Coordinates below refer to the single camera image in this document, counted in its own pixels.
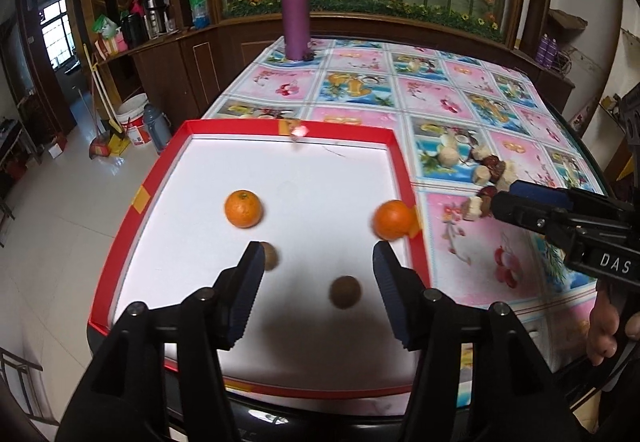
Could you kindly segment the right hand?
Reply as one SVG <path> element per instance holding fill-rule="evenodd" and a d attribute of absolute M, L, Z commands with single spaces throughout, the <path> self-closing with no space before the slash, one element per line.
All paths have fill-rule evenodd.
<path fill-rule="evenodd" d="M 617 351 L 616 332 L 620 328 L 620 312 L 608 294 L 608 285 L 598 281 L 597 298 L 589 316 L 587 356 L 593 366 L 599 366 Z"/>

